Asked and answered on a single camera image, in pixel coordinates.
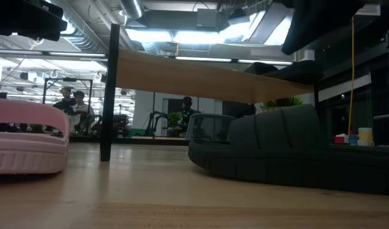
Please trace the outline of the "black background gantry frame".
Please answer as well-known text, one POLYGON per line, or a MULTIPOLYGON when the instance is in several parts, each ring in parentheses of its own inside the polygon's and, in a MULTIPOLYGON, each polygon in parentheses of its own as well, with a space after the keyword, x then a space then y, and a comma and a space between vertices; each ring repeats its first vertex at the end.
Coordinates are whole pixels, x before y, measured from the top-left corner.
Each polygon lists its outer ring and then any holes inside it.
POLYGON ((45 78, 44 79, 44 87, 43 87, 43 96, 42 96, 42 103, 46 104, 46 91, 55 85, 57 81, 65 81, 65 82, 77 82, 77 81, 86 81, 90 83, 90 86, 87 87, 89 89, 88 93, 88 104, 91 104, 92 100, 92 89, 93 89, 93 80, 88 79, 77 79, 77 78, 70 78, 70 77, 64 77, 64 78, 45 78))

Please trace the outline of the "grey ceiling unit box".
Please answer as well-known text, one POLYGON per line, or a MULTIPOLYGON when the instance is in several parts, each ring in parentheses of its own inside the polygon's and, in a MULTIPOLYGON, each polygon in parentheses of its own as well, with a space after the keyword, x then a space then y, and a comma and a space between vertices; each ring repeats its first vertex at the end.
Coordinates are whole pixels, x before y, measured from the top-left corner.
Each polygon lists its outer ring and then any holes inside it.
POLYGON ((196 28, 200 31, 216 31, 217 11, 211 9, 198 9, 196 28))

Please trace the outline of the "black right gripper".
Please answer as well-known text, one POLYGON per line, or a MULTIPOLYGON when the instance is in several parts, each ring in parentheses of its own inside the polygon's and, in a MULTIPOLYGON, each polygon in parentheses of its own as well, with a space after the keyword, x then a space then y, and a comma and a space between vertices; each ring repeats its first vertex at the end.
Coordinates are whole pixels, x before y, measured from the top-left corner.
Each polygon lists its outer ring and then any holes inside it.
POLYGON ((363 0, 281 0, 294 10, 281 51, 290 55, 346 25, 364 6, 363 0))

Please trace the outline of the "grey mesh office chair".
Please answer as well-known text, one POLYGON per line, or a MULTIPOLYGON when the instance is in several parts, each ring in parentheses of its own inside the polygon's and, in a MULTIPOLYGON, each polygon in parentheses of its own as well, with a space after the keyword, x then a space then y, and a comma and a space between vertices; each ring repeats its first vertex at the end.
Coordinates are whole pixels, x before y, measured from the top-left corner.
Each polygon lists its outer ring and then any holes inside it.
POLYGON ((232 120, 234 117, 222 114, 193 114, 188 123, 186 140, 227 141, 232 120))

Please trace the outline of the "smooth silver ventilation duct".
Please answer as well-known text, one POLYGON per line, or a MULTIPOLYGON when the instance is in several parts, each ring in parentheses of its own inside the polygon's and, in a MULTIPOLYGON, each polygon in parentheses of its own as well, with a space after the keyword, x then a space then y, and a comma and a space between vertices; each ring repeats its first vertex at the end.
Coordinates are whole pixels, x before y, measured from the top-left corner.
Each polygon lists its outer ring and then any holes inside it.
POLYGON ((138 19, 144 14, 141 0, 120 0, 120 4, 127 18, 138 19))

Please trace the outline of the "yellow cup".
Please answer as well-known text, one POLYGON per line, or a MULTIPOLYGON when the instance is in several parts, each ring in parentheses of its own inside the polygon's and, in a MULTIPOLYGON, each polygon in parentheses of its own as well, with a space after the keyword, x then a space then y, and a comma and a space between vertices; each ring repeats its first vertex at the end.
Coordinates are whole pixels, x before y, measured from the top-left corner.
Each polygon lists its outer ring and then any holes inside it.
POLYGON ((359 146, 374 146, 372 136, 372 128, 362 127, 358 129, 358 145, 359 146))

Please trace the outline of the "laptop computer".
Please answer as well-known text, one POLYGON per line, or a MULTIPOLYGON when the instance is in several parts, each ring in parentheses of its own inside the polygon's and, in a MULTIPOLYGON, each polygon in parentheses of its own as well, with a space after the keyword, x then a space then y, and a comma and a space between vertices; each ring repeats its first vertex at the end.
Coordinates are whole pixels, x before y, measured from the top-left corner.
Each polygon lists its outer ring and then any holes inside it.
POLYGON ((373 125, 375 145, 389 146, 389 114, 375 116, 373 125))

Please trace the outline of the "pink rubber slide sandal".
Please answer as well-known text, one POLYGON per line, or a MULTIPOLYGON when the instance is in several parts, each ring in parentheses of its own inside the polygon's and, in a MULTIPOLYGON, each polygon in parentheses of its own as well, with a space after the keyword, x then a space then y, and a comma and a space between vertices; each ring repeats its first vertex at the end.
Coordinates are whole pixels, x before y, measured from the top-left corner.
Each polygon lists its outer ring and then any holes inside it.
POLYGON ((46 104, 0 99, 2 123, 48 125, 63 136, 0 132, 0 174, 53 174, 65 169, 70 123, 63 111, 46 104))

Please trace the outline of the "ribbed silver ventilation duct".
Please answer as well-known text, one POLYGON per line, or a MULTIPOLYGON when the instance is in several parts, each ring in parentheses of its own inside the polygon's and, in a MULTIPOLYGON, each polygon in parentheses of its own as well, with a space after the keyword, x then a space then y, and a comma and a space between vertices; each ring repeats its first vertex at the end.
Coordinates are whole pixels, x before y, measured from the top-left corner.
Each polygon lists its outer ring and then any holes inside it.
POLYGON ((81 52, 106 53, 108 51, 108 48, 103 42, 96 36, 93 36, 90 32, 83 32, 79 29, 75 29, 70 34, 62 33, 60 37, 64 38, 81 52))

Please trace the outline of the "wooden shelf with black frame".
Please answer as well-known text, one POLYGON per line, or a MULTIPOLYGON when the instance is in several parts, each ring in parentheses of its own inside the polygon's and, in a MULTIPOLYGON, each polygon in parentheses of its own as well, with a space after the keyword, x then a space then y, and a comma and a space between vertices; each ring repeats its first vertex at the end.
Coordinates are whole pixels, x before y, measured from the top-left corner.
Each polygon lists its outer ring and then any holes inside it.
POLYGON ((100 136, 103 162, 111 158, 116 87, 249 104, 314 90, 312 85, 121 49, 119 36, 120 25, 112 24, 100 136))

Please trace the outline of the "person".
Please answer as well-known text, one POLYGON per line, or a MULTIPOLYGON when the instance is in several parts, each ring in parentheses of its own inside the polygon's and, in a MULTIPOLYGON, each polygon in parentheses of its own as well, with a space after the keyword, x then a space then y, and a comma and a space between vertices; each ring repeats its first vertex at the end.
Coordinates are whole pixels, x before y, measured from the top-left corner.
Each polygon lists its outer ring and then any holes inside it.
POLYGON ((87 130, 87 126, 93 121, 92 117, 95 115, 94 110, 84 102, 85 94, 82 91, 74 93, 76 104, 70 110, 70 127, 71 133, 76 133, 82 130, 87 130))
POLYGON ((56 102, 53 107, 57 108, 66 114, 70 113, 73 106, 76 104, 75 98, 71 96, 71 88, 70 87, 63 87, 60 90, 63 98, 56 102))
POLYGON ((187 131, 190 117, 197 113, 199 113, 199 111, 192 109, 192 98, 184 97, 181 102, 181 122, 179 124, 179 127, 181 128, 182 132, 187 131))

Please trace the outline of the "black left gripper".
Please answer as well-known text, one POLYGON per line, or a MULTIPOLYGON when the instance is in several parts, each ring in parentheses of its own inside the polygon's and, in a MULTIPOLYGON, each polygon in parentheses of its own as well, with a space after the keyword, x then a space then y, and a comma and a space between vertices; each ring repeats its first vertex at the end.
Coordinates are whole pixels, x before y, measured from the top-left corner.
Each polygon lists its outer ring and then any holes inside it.
POLYGON ((58 41, 67 29, 64 10, 45 0, 0 0, 0 35, 58 41))

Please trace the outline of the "long ceiling tube light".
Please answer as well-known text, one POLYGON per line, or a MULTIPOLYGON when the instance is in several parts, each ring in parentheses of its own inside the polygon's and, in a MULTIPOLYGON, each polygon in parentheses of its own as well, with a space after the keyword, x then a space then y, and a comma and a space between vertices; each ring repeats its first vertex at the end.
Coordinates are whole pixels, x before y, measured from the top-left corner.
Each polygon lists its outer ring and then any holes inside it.
POLYGON ((30 55, 30 56, 54 56, 54 57, 76 57, 90 59, 105 59, 105 53, 81 53, 81 52, 51 52, 34 50, 4 50, 0 49, 2 55, 30 55))
POLYGON ((225 63, 239 63, 239 64, 253 64, 263 63, 276 66, 290 66, 293 64, 291 61, 280 60, 252 60, 252 59, 226 59, 226 58, 210 58, 210 57, 173 57, 178 60, 198 61, 198 62, 225 62, 225 63))

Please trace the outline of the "black table frame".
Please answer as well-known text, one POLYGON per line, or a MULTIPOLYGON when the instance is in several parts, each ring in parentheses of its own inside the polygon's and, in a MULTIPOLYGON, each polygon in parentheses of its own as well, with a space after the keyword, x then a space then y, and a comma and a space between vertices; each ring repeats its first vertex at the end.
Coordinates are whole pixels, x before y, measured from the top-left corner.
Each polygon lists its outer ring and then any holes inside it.
MULTIPOLYGON (((71 136, 69 142, 100 143, 98 137, 71 136)), ((142 145, 164 145, 164 146, 188 146, 189 141, 185 138, 172 137, 140 137, 112 138, 113 144, 142 144, 142 145)))

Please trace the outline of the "small green background plant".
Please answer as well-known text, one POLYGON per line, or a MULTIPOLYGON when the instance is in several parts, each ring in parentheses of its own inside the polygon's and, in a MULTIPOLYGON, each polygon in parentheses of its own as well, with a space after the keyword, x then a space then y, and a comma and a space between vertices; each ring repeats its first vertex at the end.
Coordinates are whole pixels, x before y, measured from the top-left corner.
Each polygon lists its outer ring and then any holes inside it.
POLYGON ((174 128, 180 124, 182 120, 181 112, 169 113, 167 116, 168 127, 174 128))

